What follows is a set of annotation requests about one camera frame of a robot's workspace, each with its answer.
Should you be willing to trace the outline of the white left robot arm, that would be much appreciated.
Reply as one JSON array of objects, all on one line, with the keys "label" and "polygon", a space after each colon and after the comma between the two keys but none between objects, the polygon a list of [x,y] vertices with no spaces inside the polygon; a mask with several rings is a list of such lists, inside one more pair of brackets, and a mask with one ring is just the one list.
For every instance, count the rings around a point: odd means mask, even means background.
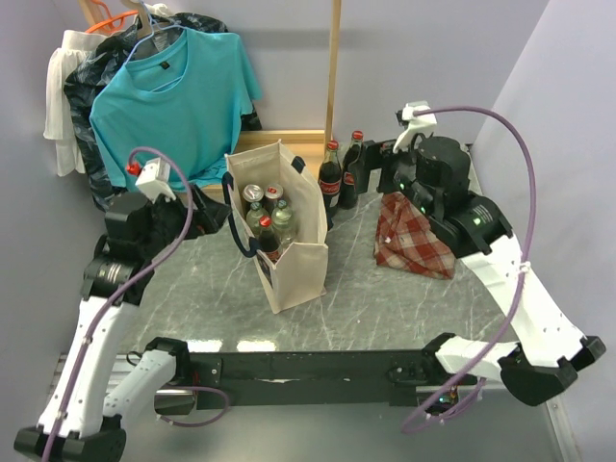
[{"label": "white left robot arm", "polygon": [[215,234],[231,209],[191,187],[192,204],[140,192],[117,196],[105,233],[84,271],[79,318],[61,377],[34,426],[18,430],[13,448],[33,461],[118,461],[127,429],[166,385],[196,382],[186,342],[156,338],[120,384],[107,389],[118,344],[141,304],[146,274],[119,297],[114,292],[146,269],[174,241]]}]

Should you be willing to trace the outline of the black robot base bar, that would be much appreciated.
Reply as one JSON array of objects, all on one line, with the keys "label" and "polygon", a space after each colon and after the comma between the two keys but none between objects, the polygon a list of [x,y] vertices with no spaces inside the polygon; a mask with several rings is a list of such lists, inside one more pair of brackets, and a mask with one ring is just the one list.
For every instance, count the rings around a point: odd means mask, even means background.
[{"label": "black robot base bar", "polygon": [[238,406],[387,403],[417,406],[450,378],[418,349],[193,353],[172,386],[223,391]]}]

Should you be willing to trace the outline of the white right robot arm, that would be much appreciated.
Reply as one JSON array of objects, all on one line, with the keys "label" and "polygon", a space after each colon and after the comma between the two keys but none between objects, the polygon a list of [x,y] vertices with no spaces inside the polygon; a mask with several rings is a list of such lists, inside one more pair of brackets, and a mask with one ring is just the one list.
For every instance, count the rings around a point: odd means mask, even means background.
[{"label": "white right robot arm", "polygon": [[480,342],[442,334],[425,348],[424,377],[443,383],[464,371],[500,381],[520,402],[537,406],[562,394],[606,346],[582,333],[560,310],[523,255],[497,204],[471,189],[471,158],[447,137],[416,134],[404,147],[366,141],[356,184],[373,170],[378,191],[401,193],[431,232],[484,285],[517,335],[514,342]]}]

